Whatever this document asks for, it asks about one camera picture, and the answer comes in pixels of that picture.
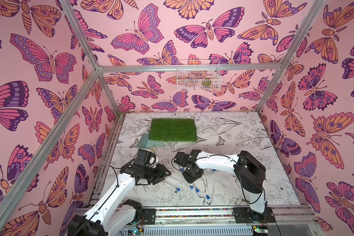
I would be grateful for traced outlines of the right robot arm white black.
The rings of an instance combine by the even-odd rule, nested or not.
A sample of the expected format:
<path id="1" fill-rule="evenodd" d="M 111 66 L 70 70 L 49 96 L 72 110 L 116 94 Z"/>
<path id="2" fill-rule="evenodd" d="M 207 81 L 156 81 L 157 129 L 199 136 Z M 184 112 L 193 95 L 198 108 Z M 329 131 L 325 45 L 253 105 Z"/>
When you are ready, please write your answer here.
<path id="1" fill-rule="evenodd" d="M 267 209 L 264 191 L 266 168 L 249 152 L 243 150 L 239 154 L 224 155 L 198 149 L 192 150 L 189 154 L 179 151 L 172 163 L 184 168 L 182 174 L 189 184 L 193 184 L 202 177 L 205 169 L 234 174 L 240 183 L 244 200 L 249 205 L 245 216 L 254 223 L 265 222 Z"/>

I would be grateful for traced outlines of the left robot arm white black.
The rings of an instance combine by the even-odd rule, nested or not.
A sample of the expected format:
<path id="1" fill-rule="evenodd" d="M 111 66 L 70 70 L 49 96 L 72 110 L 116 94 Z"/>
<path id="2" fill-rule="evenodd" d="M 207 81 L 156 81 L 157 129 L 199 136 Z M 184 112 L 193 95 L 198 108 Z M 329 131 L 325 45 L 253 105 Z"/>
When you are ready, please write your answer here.
<path id="1" fill-rule="evenodd" d="M 142 204 L 126 200 L 126 195 L 138 186 L 140 180 L 146 185 L 156 185 L 169 177 L 171 172 L 157 162 L 154 152 L 139 149 L 129 162 L 120 168 L 114 184 L 84 215 L 76 215 L 68 225 L 68 236 L 115 236 L 126 225 L 139 225 Z"/>

